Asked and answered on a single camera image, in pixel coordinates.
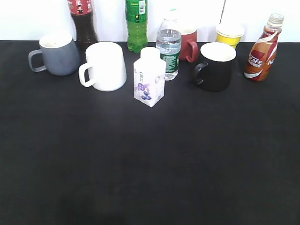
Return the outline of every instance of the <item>brown bottle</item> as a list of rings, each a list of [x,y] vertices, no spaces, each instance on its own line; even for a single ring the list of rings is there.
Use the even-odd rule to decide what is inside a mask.
[[[70,13],[73,18],[77,42],[82,50],[98,42],[93,26],[93,10],[91,0],[68,0]]]
[[[249,54],[244,75],[252,81],[263,81],[267,78],[277,54],[278,36],[284,17],[272,14],[265,25],[263,33],[254,44]]]

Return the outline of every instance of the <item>yellow cup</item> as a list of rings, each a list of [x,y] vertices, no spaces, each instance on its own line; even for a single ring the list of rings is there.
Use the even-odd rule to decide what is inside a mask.
[[[236,48],[244,35],[244,28],[240,25],[221,23],[217,26],[217,42],[222,42]]]

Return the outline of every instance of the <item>white mug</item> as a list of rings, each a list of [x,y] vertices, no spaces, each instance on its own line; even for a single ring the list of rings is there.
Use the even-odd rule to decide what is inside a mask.
[[[87,48],[87,63],[79,67],[79,80],[84,87],[93,86],[101,91],[114,91],[126,81],[126,68],[122,48],[113,42],[98,42]],[[89,81],[84,72],[88,70]]]

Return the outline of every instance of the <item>white backdrop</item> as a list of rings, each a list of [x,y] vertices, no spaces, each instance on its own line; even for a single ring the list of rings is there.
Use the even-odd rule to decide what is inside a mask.
[[[126,41],[125,0],[94,0],[95,26],[101,41]],[[167,0],[148,0],[148,38],[155,41]],[[179,0],[180,17],[198,26],[198,41],[214,41],[224,0]],[[0,14],[0,40],[39,40],[54,30],[75,35],[67,0],[13,0]],[[285,16],[281,42],[300,41],[300,3],[297,0],[227,0],[224,21],[246,29],[242,41],[256,41],[270,14]]]

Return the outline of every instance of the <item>milk carton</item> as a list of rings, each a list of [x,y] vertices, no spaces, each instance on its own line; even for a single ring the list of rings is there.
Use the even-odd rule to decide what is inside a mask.
[[[166,62],[157,48],[146,47],[133,65],[135,98],[153,107],[165,94]]]

